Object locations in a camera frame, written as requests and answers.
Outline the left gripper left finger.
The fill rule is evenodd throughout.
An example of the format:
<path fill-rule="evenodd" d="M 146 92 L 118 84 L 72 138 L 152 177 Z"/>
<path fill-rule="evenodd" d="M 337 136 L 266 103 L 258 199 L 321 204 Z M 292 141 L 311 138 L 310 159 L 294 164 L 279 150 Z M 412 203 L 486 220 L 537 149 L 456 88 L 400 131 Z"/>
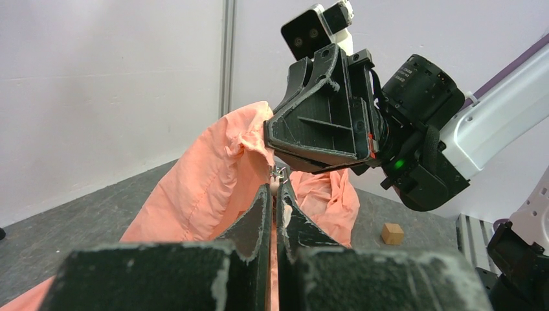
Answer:
<path fill-rule="evenodd" d="M 73 251 L 42 310 L 267 310 L 271 192 L 212 241 L 118 243 Z"/>

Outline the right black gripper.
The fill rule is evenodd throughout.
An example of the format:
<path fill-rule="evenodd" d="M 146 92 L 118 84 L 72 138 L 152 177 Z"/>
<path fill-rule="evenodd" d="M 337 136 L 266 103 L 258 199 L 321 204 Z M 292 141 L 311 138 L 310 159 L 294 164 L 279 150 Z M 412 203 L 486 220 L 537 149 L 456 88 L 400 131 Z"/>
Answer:
<path fill-rule="evenodd" d="M 370 52 L 336 43 L 290 65 L 286 93 L 265 122 L 267 146 L 293 170 L 381 168 L 413 211 L 433 211 L 469 186 L 442 154 L 442 128 L 465 101 L 435 63 L 412 54 L 381 84 Z"/>

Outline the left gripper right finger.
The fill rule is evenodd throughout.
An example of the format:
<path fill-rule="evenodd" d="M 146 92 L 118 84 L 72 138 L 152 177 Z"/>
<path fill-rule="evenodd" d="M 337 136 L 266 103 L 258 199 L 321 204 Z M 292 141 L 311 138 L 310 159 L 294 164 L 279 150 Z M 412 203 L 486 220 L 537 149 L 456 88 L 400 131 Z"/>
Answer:
<path fill-rule="evenodd" d="M 491 310 L 485 286 L 453 249 L 351 249 L 298 206 L 290 183 L 276 208 L 281 310 Z"/>

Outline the small brown wooden cube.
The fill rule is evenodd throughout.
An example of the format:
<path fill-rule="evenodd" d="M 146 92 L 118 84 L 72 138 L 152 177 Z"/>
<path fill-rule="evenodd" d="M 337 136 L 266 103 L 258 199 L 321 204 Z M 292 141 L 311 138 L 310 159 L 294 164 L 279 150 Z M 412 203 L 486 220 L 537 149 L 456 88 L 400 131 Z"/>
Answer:
<path fill-rule="evenodd" d="M 381 230 L 381 239 L 386 245 L 399 246 L 404 239 L 404 231 L 399 224 L 384 223 Z"/>

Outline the salmon pink thin jacket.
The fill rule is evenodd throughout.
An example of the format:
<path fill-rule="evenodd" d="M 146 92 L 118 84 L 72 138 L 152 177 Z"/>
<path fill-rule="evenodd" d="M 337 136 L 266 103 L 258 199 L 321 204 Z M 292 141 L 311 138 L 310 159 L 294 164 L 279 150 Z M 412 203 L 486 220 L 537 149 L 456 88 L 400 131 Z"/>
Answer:
<path fill-rule="evenodd" d="M 123 242 L 184 242 L 219 236 L 269 181 L 273 151 L 263 124 L 266 102 L 237 109 L 209 126 L 158 182 Z M 293 172 L 299 208 L 332 239 L 350 246 L 359 199 L 346 169 L 313 175 Z"/>

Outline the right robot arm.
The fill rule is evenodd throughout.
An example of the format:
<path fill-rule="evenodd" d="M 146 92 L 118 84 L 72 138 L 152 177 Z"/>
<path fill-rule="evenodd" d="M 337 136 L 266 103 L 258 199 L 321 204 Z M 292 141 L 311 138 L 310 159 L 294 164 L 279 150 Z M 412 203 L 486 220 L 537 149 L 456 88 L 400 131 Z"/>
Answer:
<path fill-rule="evenodd" d="M 293 170 L 379 167 L 406 207 L 435 210 L 512 141 L 548 117 L 548 47 L 487 91 L 465 96 L 414 54 L 381 84 L 368 50 L 292 44 L 287 90 L 265 122 L 265 143 Z M 547 310 L 548 176 L 486 247 L 499 269 L 449 249 L 343 247 L 281 186 L 277 211 L 281 310 Z"/>

